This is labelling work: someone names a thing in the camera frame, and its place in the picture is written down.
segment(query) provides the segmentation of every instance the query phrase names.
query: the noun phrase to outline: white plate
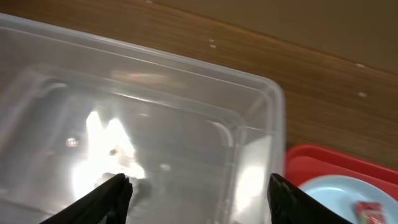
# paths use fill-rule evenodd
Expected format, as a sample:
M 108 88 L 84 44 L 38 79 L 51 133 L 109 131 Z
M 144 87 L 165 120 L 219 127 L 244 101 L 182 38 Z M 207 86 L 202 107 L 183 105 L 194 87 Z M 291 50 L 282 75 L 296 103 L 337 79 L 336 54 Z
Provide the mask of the white plate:
M 354 203 L 379 202 L 388 224 L 398 223 L 398 202 L 365 181 L 343 175 L 325 175 L 307 181 L 300 189 L 352 223 L 358 223 Z

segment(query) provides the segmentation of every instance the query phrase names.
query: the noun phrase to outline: red tray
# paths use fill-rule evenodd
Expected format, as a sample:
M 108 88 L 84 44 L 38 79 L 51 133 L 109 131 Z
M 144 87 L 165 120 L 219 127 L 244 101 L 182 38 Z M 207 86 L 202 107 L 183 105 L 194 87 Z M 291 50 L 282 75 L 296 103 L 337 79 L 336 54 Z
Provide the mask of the red tray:
M 347 175 L 385 191 L 398 200 L 398 171 L 313 144 L 286 152 L 285 178 L 296 186 L 322 175 Z

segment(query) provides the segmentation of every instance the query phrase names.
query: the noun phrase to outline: wood grain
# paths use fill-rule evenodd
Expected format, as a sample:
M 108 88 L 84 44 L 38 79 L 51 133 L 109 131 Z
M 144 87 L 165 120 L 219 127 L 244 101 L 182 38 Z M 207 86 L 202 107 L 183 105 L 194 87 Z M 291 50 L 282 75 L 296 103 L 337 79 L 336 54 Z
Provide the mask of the wood grain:
M 398 169 L 395 74 L 139 0 L 3 0 L 0 11 L 271 78 L 285 92 L 288 147 L 312 142 Z

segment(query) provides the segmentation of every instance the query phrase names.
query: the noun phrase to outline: transparent bin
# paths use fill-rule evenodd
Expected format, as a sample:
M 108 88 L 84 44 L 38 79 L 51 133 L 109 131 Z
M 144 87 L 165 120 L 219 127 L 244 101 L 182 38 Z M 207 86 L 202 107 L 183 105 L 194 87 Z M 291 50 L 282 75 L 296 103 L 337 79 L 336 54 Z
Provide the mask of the transparent bin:
M 38 223 L 118 172 L 127 223 L 270 223 L 272 80 L 0 14 L 0 222 Z

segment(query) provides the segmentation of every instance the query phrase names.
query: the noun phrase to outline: candy wrapper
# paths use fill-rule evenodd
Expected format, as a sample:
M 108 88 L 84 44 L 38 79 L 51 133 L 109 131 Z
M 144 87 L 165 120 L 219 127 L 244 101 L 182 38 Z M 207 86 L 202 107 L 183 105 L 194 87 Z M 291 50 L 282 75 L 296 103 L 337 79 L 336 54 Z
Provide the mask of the candy wrapper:
M 378 202 L 356 202 L 355 213 L 360 224 L 387 224 Z

